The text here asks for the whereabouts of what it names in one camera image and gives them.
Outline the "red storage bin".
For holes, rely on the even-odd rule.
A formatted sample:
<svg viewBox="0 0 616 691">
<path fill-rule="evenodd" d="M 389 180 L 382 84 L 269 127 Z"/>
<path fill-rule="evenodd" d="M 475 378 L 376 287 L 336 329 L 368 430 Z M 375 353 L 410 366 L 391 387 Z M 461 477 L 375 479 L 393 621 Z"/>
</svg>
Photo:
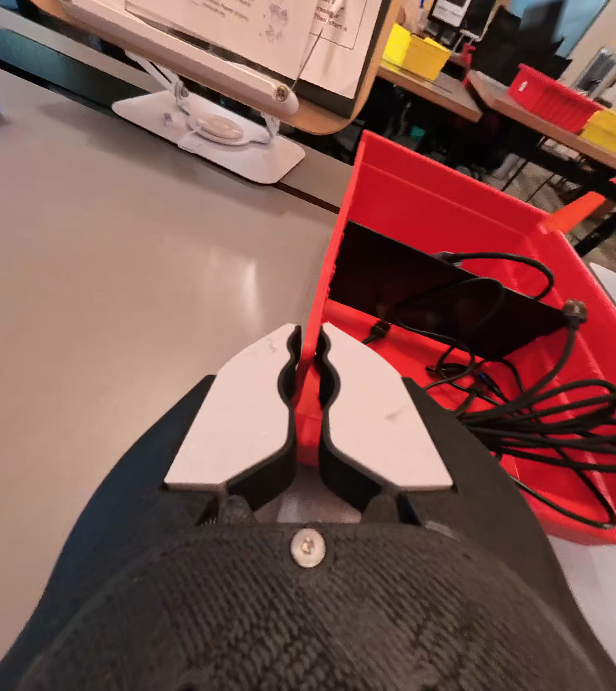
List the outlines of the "red storage bin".
<svg viewBox="0 0 616 691">
<path fill-rule="evenodd" d="M 526 64 L 519 65 L 508 97 L 529 113 L 576 135 L 595 113 L 606 109 Z"/>
</svg>

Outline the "laminated instruction sheet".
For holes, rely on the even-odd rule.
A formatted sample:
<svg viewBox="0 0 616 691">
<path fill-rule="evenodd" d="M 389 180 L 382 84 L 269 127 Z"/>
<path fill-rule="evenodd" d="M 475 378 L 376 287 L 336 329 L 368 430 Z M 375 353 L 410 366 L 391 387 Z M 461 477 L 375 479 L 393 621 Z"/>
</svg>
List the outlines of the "laminated instruction sheet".
<svg viewBox="0 0 616 691">
<path fill-rule="evenodd" d="M 141 19 L 353 99 L 381 1 L 126 1 Z"/>
</svg>

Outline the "brown-edged grey desk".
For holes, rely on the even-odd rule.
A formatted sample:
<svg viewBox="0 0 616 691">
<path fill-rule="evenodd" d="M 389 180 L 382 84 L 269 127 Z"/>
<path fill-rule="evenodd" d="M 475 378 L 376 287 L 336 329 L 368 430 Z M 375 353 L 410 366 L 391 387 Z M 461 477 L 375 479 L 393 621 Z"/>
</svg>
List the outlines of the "brown-edged grey desk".
<svg viewBox="0 0 616 691">
<path fill-rule="evenodd" d="M 115 101 L 162 87 L 119 48 L 69 26 L 28 1 L 0 1 L 0 69 L 109 117 Z M 333 135 L 306 134 L 281 124 L 279 134 L 305 152 L 275 187 L 338 213 L 352 167 L 331 154 Z"/>
</svg>

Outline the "black bin divider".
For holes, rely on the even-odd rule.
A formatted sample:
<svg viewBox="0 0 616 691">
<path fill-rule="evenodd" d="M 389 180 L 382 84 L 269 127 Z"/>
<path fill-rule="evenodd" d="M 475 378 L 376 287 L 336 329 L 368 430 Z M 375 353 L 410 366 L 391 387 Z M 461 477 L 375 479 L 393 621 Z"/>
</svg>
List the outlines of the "black bin divider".
<svg viewBox="0 0 616 691">
<path fill-rule="evenodd" d="M 544 302 L 554 275 L 510 252 L 427 254 L 348 222 L 330 281 L 332 301 L 412 333 L 503 358 L 566 327 Z"/>
</svg>

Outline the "red divided bin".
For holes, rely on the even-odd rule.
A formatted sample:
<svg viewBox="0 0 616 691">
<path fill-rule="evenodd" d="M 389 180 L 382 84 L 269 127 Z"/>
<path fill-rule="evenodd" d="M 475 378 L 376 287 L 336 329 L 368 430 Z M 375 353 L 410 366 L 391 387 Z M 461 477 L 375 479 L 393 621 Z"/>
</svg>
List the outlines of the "red divided bin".
<svg viewBox="0 0 616 691">
<path fill-rule="evenodd" d="M 616 306 L 570 243 L 545 229 L 548 214 L 375 134 L 358 147 L 345 200 L 322 266 L 298 368 L 298 459 L 318 462 L 318 329 L 365 338 L 380 320 L 332 301 L 330 281 L 348 222 L 420 249 L 510 252 L 554 275 L 544 298 L 566 327 L 497 359 L 390 324 L 369 346 L 400 375 L 432 388 L 435 402 L 496 457 L 555 536 L 616 544 Z"/>
</svg>

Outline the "orange traffic cone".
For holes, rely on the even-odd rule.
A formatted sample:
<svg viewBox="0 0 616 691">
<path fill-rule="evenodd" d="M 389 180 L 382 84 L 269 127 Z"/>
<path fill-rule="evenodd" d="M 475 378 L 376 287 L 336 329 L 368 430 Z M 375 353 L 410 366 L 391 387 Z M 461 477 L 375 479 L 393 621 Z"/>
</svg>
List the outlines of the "orange traffic cone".
<svg viewBox="0 0 616 691">
<path fill-rule="evenodd" d="M 606 197 L 589 191 L 552 213 L 545 219 L 544 227 L 549 231 L 567 234 L 587 219 L 606 202 Z"/>
</svg>

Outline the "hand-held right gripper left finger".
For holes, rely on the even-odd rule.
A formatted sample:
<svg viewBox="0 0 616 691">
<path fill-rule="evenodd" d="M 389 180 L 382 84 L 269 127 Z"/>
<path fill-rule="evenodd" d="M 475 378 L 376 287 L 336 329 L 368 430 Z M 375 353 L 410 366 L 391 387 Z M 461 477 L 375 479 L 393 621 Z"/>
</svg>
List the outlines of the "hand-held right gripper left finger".
<svg viewBox="0 0 616 691">
<path fill-rule="evenodd" d="M 164 477 L 168 490 L 239 496 L 257 511 L 289 488 L 301 346 L 301 326 L 285 324 L 219 370 Z"/>
</svg>

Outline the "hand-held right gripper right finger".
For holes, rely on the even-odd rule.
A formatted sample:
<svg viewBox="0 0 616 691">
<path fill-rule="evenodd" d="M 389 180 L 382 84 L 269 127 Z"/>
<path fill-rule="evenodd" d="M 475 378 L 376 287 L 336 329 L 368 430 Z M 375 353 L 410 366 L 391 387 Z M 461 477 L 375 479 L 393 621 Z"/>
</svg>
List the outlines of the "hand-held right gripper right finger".
<svg viewBox="0 0 616 691">
<path fill-rule="evenodd" d="M 384 494 L 447 491 L 453 479 L 403 377 L 334 324 L 316 348 L 323 483 L 359 512 Z"/>
</svg>

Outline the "wooden table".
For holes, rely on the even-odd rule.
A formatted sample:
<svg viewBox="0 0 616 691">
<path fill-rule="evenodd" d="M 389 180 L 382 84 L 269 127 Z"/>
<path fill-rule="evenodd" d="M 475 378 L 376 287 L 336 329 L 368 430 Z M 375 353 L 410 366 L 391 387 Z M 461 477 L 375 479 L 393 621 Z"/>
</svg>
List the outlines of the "wooden table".
<svg viewBox="0 0 616 691">
<path fill-rule="evenodd" d="M 484 73 L 471 70 L 468 82 L 485 105 L 535 133 L 595 160 L 616 173 L 616 155 L 520 106 L 508 96 L 508 87 Z"/>
<path fill-rule="evenodd" d="M 382 60 L 378 77 L 425 101 L 444 108 L 468 122 L 477 123 L 482 117 L 481 109 L 476 105 L 476 101 L 467 87 L 463 82 L 449 75 L 441 73 L 433 81 L 426 80 L 417 74 Z"/>
</svg>

